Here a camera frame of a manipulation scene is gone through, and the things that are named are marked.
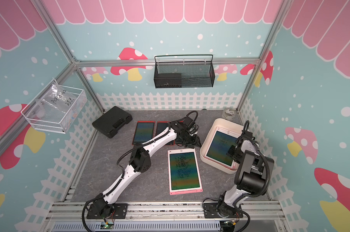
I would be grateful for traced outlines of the white plastic storage box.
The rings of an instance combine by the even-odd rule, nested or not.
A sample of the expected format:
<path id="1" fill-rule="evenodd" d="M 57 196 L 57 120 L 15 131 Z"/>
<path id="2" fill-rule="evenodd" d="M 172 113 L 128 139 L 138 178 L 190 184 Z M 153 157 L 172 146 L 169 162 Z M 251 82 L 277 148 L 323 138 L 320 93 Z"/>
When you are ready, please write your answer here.
<path id="1" fill-rule="evenodd" d="M 243 126 L 226 119 L 216 119 L 200 149 L 201 160 L 227 174 L 234 174 L 239 164 L 227 153 L 236 145 Z"/>

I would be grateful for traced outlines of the red frame writing tablet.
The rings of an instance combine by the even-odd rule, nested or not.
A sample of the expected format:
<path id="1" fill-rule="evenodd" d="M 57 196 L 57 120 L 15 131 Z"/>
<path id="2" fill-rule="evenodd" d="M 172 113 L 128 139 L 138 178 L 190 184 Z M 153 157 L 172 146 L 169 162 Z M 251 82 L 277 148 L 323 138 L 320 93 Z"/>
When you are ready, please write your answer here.
<path id="1" fill-rule="evenodd" d="M 133 137 L 132 144 L 142 144 L 153 138 L 155 122 L 154 121 L 138 121 Z"/>

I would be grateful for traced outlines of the pink frame writing tablet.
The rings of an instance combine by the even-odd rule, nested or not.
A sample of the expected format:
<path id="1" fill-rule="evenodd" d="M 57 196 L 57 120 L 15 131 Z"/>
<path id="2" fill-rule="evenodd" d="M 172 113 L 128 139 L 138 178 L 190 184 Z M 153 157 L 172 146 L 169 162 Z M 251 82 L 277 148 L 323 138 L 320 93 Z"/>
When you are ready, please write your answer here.
<path id="1" fill-rule="evenodd" d="M 203 192 L 195 149 L 169 150 L 168 169 L 170 195 Z"/>

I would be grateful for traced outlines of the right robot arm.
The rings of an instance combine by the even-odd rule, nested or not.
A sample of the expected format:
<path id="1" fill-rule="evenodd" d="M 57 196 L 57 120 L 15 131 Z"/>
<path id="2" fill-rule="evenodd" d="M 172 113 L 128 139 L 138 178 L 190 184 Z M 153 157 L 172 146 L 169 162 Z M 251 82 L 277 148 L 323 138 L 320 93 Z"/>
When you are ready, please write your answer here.
<path id="1" fill-rule="evenodd" d="M 265 156 L 252 132 L 248 130 L 247 120 L 242 134 L 232 145 L 227 155 L 239 164 L 234 186 L 220 195 L 217 213 L 222 218 L 242 217 L 240 204 L 247 198 L 256 198 L 267 193 L 275 161 Z"/>

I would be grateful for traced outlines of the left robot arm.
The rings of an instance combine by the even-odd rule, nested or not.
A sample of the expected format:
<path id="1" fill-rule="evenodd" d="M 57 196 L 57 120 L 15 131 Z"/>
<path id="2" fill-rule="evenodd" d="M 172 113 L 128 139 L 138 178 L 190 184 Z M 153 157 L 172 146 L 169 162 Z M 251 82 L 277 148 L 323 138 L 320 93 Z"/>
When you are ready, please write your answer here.
<path id="1" fill-rule="evenodd" d="M 179 138 L 186 148 L 201 147 L 200 137 L 197 135 L 198 115 L 198 111 L 191 111 L 181 119 L 168 122 L 167 127 L 159 135 L 124 153 L 116 163 L 122 171 L 121 176 L 108 189 L 85 203 L 82 209 L 82 221 L 85 222 L 86 212 L 92 212 L 99 219 L 112 216 L 114 205 L 122 192 L 136 177 L 149 170 L 151 157 L 167 143 Z"/>

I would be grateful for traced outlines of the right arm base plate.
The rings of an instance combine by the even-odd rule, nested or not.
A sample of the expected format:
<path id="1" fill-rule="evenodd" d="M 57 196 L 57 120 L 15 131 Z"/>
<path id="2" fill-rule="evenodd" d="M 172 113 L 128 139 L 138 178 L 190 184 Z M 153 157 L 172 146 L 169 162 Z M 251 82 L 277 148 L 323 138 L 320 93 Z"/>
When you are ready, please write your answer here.
<path id="1" fill-rule="evenodd" d="M 225 203 L 203 203 L 205 218 L 243 218 L 243 214 Z"/>

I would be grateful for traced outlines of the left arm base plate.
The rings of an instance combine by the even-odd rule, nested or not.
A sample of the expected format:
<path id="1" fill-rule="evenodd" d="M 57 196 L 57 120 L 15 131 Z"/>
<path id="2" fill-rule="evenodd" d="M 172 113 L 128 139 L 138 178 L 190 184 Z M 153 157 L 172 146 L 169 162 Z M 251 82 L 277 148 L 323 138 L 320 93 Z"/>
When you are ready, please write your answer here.
<path id="1" fill-rule="evenodd" d="M 87 219 L 125 219 L 128 211 L 128 204 L 99 205 L 93 203 L 87 212 Z"/>

